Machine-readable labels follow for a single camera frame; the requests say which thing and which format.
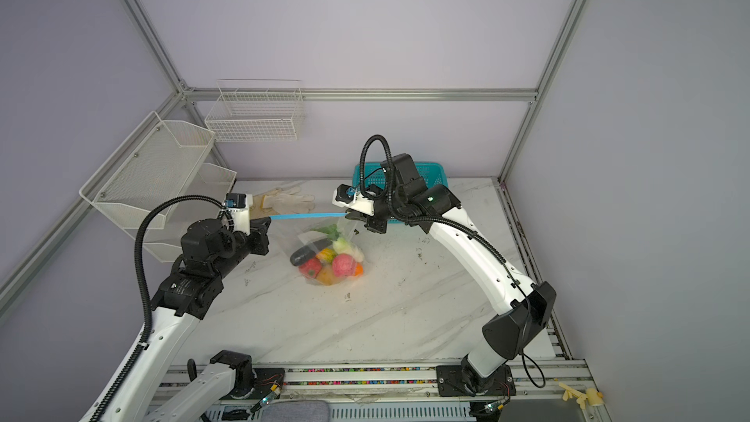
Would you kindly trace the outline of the pink toy fruit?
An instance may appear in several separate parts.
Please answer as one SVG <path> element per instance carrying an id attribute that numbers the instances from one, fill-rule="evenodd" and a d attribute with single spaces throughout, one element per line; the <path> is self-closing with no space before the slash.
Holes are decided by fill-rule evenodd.
<path id="1" fill-rule="evenodd" d="M 349 254 L 337 255 L 331 264 L 335 277 L 352 277 L 357 271 L 357 260 Z"/>

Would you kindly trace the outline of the teal plastic basket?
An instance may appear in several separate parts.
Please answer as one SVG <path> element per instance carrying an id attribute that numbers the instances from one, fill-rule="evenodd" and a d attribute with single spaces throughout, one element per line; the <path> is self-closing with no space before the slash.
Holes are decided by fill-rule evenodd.
<path id="1" fill-rule="evenodd" d="M 381 162 L 366 162 L 366 163 L 367 163 L 366 170 L 370 172 L 370 176 L 371 176 L 369 181 L 371 181 L 375 185 L 383 187 L 385 185 L 383 173 L 380 171 L 378 171 L 377 173 L 372 173 L 372 170 L 377 169 Z M 445 176 L 445 170 L 443 170 L 443 168 L 441 167 L 441 164 L 434 163 L 434 162 L 415 162 L 415 163 L 418 167 L 419 173 L 424 177 L 429 187 L 440 184 L 440 185 L 445 185 L 445 187 L 448 188 L 447 178 Z M 359 165 L 355 168 L 353 183 L 351 184 L 351 186 L 353 186 L 359 191 Z M 351 219 L 361 220 L 361 215 L 362 214 L 359 212 L 350 210 L 348 217 Z M 389 224 L 403 224 L 403 223 L 392 219 Z"/>

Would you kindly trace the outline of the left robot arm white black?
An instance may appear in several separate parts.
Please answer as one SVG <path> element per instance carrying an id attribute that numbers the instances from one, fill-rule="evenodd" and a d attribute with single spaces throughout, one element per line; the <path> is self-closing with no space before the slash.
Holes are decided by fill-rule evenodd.
<path id="1" fill-rule="evenodd" d="M 181 202 L 201 201 L 218 208 L 181 238 L 182 252 L 156 292 L 148 290 L 145 236 L 162 211 Z M 117 371 L 83 415 L 85 421 L 140 421 L 179 349 L 207 315 L 224 289 L 224 280 L 247 256 L 270 250 L 271 218 L 251 219 L 253 198 L 229 193 L 224 200 L 180 195 L 162 202 L 142 220 L 135 238 L 134 266 L 144 324 Z"/>

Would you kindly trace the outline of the dark toy eggplant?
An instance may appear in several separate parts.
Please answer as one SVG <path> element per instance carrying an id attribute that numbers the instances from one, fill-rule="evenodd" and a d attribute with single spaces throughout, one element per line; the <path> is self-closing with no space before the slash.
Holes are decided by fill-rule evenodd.
<path id="1" fill-rule="evenodd" d="M 316 257 L 316 254 L 318 254 L 320 250 L 329 246 L 332 246 L 332 241 L 328 240 L 327 238 L 309 242 L 298 248 L 290 255 L 290 264 L 294 267 L 299 267 L 310 260 L 312 257 Z"/>

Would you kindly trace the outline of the red toy fruit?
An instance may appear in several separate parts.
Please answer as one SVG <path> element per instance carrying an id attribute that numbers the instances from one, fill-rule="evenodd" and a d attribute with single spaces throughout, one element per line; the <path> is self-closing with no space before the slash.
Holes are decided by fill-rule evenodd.
<path id="1" fill-rule="evenodd" d="M 306 278 L 311 281 L 315 281 L 320 272 L 323 269 L 323 264 L 316 257 L 312 257 L 310 260 L 305 262 L 303 265 L 298 267 L 298 271 Z"/>

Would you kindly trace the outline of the clear zip top bag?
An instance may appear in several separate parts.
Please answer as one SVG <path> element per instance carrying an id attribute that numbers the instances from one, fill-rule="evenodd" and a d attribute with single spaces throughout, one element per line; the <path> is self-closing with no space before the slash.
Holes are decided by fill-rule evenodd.
<path id="1" fill-rule="evenodd" d="M 271 250 L 315 286 L 333 286 L 365 275 L 355 223 L 343 214 L 277 214 L 271 217 Z"/>

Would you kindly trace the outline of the white mesh shelf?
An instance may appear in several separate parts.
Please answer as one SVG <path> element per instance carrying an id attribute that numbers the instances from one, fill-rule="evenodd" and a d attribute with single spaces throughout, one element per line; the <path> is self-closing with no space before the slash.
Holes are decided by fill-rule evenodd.
<path id="1" fill-rule="evenodd" d="M 236 172 L 205 163 L 187 187 L 187 195 L 205 195 L 224 200 L 236 182 Z M 162 263 L 172 263 L 181 253 L 181 237 L 194 222 L 216 218 L 219 208 L 204 201 L 186 201 L 169 208 L 163 229 L 150 228 L 146 232 L 144 250 Z"/>
<path id="2" fill-rule="evenodd" d="M 215 144 L 215 134 L 150 113 L 79 190 L 119 229 L 136 230 L 162 202 L 184 195 Z"/>

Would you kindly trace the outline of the white mesh lower shelf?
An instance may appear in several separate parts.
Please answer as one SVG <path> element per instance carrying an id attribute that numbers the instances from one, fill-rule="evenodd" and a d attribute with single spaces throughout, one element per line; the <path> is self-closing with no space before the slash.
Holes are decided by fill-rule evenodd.
<path id="1" fill-rule="evenodd" d="M 205 195 L 224 200 L 236 182 L 236 172 L 205 163 L 187 187 L 187 195 Z M 204 201 L 186 201 L 169 208 L 163 229 L 150 228 L 146 232 L 144 250 L 162 263 L 172 263 L 181 253 L 181 237 L 194 222 L 216 218 L 219 208 Z"/>

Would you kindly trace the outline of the white mesh upper shelf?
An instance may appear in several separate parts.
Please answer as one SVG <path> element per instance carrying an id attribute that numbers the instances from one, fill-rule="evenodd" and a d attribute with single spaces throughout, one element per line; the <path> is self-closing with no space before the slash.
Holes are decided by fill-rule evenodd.
<path id="1" fill-rule="evenodd" d="M 162 202 L 184 195 L 215 144 L 215 134 L 150 113 L 79 190 L 119 229 L 136 230 Z"/>

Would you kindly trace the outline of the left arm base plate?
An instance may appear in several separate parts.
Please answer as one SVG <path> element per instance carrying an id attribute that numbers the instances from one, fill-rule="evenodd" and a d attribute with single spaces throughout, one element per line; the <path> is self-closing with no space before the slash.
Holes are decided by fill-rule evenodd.
<path id="1" fill-rule="evenodd" d="M 229 397 L 237 401 L 260 400 L 271 392 L 273 385 L 281 387 L 284 379 L 285 370 L 281 367 L 239 370 Z"/>

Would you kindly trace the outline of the yellow toy mango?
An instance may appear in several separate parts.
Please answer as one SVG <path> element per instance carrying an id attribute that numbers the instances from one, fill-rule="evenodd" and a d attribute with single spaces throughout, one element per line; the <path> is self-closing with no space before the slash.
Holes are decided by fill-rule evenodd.
<path id="1" fill-rule="evenodd" d="M 332 267 L 325 266 L 323 267 L 318 275 L 316 276 L 316 280 L 321 284 L 325 286 L 330 286 L 339 283 L 340 279 L 337 277 L 337 275 L 334 274 L 334 271 Z"/>

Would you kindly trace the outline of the grey cloth pad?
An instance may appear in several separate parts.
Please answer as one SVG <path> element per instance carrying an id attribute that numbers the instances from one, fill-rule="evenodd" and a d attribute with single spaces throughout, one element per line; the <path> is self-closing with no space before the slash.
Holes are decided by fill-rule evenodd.
<path id="1" fill-rule="evenodd" d="M 329 422 L 330 406 L 324 401 L 276 402 L 262 410 L 261 422 Z"/>

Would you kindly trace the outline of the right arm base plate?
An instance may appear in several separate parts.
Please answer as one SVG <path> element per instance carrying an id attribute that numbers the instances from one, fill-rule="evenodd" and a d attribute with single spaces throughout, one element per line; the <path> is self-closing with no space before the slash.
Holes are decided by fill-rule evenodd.
<path id="1" fill-rule="evenodd" d="M 508 365 L 501 365 L 492 375 L 481 377 L 470 365 L 436 367 L 437 391 L 441 397 L 513 397 L 516 385 Z"/>

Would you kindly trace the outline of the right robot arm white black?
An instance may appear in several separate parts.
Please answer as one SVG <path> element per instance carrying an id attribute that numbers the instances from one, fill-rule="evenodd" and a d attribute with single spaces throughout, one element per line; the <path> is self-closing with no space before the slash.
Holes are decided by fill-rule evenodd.
<path id="1" fill-rule="evenodd" d="M 482 328 L 480 342 L 462 361 L 466 392 L 489 391 L 495 373 L 520 356 L 548 324 L 557 298 L 549 283 L 535 283 L 518 272 L 476 228 L 458 197 L 442 184 L 428 187 L 408 154 L 388 156 L 380 163 L 386 185 L 365 185 L 366 155 L 359 159 L 357 197 L 366 204 L 365 228 L 386 234 L 395 219 L 418 227 L 437 240 L 478 283 L 495 311 Z"/>

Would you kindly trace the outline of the green toy vegetable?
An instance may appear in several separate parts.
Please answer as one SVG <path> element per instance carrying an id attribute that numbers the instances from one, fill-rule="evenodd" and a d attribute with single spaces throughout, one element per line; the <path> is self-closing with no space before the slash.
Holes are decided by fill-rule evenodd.
<path id="1" fill-rule="evenodd" d="M 338 254 L 332 247 L 326 247 L 316 254 L 316 259 L 322 262 L 322 264 L 332 265 L 337 256 Z"/>

